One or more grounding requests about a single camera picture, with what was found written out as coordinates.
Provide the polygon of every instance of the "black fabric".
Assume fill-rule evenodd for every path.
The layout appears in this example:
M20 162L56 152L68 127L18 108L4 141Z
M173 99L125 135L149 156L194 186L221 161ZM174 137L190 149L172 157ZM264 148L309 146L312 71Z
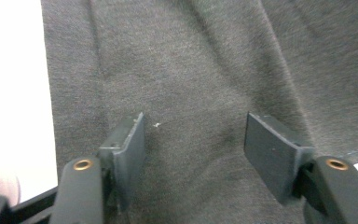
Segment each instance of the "black fabric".
M146 114L133 223L303 223L243 155L247 111L358 162L358 1L42 1L58 170Z

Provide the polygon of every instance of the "dark gray cloth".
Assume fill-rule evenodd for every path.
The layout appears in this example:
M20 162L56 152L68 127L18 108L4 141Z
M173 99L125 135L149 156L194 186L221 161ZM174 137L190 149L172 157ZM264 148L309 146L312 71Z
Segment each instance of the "dark gray cloth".
M58 172L146 114L133 223L303 223L302 204L280 206L244 157L247 111L358 162L358 1L42 7Z

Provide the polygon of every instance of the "brass screw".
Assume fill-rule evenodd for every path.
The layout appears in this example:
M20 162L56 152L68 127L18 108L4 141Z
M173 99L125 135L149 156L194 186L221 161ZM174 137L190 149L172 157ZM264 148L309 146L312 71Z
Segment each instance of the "brass screw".
M331 168L336 169L336 170L340 170L340 171L346 171L349 168L349 166L345 162L335 160L335 159L328 159L326 161L326 163Z
M87 170L92 166L92 161L91 160L82 160L82 161L77 161L74 164L74 169L77 171L82 171L82 170Z

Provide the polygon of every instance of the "wrinkled fabric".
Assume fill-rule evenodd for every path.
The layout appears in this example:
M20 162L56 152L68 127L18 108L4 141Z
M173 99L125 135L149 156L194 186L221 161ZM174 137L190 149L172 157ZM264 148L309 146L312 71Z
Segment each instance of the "wrinkled fabric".
M304 223L243 153L248 111L358 162L358 1L42 1L58 172L146 115L133 223Z

